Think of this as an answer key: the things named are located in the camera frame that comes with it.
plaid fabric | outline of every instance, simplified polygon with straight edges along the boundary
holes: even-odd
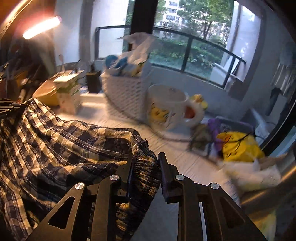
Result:
[[[160,185],[160,167],[134,129],[63,121],[37,99],[1,120],[0,211],[16,240],[25,240],[77,182],[116,172],[133,154],[131,201],[118,205],[117,240],[129,240]]]

glass railing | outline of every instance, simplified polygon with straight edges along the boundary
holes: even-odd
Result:
[[[129,25],[96,28],[95,59],[127,51],[128,43],[116,38],[129,34]],[[221,88],[230,77],[236,77],[239,65],[246,63],[222,46],[187,33],[155,26],[153,35],[158,44],[149,56],[152,64],[193,75]]]

white laundry basket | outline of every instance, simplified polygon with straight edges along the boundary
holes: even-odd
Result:
[[[140,78],[101,74],[103,91],[106,95],[106,110],[111,118],[134,121],[128,118],[128,115],[140,121],[145,120],[146,93],[151,85],[149,80],[151,71],[151,63],[147,62]]]

white plastic bag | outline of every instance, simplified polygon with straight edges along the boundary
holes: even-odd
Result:
[[[253,163],[249,162],[218,162],[218,166],[242,192],[275,187],[281,181],[276,165],[264,170],[258,170]]]
[[[138,65],[146,61],[150,52],[155,48],[156,37],[147,33],[134,33],[118,39],[124,39],[133,44],[132,51],[125,52],[119,56],[119,58],[128,57],[129,64]]]

yellow plastic bag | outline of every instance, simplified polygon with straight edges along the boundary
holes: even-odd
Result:
[[[252,135],[245,136],[245,133],[237,131],[222,132],[217,135],[217,138],[224,142],[222,153],[225,161],[253,162],[264,157],[255,138]]]

